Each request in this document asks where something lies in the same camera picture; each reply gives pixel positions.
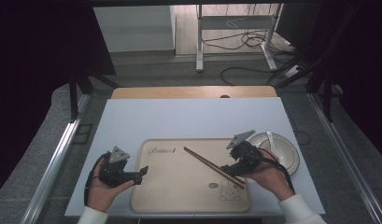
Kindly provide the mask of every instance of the wooden tray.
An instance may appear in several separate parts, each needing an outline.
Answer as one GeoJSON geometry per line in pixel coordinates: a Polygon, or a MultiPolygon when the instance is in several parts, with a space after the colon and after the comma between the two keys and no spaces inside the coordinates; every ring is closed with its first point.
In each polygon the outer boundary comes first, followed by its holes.
{"type": "Polygon", "coordinates": [[[132,207],[138,212],[245,212],[248,184],[238,188],[194,158],[184,147],[217,164],[233,164],[226,146],[231,139],[149,139],[141,147],[138,169],[149,166],[134,186],[132,207]]]}

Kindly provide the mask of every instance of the chopsticks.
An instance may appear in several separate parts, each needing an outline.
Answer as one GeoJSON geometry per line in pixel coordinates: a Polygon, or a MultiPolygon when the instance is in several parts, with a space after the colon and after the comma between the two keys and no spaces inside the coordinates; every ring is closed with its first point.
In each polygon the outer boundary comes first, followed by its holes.
{"type": "Polygon", "coordinates": [[[227,178],[229,181],[231,181],[232,183],[234,183],[236,186],[238,186],[240,189],[244,189],[244,184],[246,184],[246,182],[244,182],[242,179],[240,178],[237,178],[235,176],[230,176],[230,175],[227,175],[225,174],[222,169],[220,169],[219,166],[217,166],[216,164],[212,163],[211,161],[208,161],[207,159],[203,158],[202,156],[200,156],[199,154],[197,154],[196,152],[188,149],[187,147],[184,147],[184,150],[187,151],[188,153],[190,153],[193,157],[195,157],[197,160],[201,161],[202,163],[204,163],[205,165],[207,165],[208,167],[210,167],[212,170],[214,170],[215,172],[217,172],[218,174],[222,175],[223,177],[227,178]]]}

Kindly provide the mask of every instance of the engraved logo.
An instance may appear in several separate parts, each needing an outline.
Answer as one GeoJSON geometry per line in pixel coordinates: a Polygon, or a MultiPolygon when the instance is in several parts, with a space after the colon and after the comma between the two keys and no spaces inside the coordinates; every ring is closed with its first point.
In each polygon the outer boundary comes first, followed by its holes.
{"type": "Polygon", "coordinates": [[[164,155],[164,154],[173,154],[176,152],[174,147],[153,147],[148,150],[148,155],[164,155]]]}

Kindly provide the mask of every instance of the black curtain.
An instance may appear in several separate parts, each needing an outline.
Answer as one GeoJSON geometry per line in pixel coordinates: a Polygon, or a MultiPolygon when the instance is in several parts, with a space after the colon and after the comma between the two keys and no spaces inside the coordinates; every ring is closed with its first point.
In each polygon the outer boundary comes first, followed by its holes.
{"type": "Polygon", "coordinates": [[[340,102],[382,154],[382,0],[362,2],[334,56],[340,102]]]}
{"type": "Polygon", "coordinates": [[[0,188],[46,117],[52,93],[71,72],[87,76],[84,68],[115,74],[91,7],[0,2],[0,188]]]}

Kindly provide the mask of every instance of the wooden tabletop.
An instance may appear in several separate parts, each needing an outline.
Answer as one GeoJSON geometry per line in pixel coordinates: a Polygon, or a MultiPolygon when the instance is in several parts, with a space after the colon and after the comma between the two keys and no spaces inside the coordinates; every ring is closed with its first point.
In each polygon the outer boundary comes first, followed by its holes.
{"type": "Polygon", "coordinates": [[[192,86],[117,88],[111,99],[181,99],[181,98],[254,98],[277,97],[270,86],[192,86]]]}

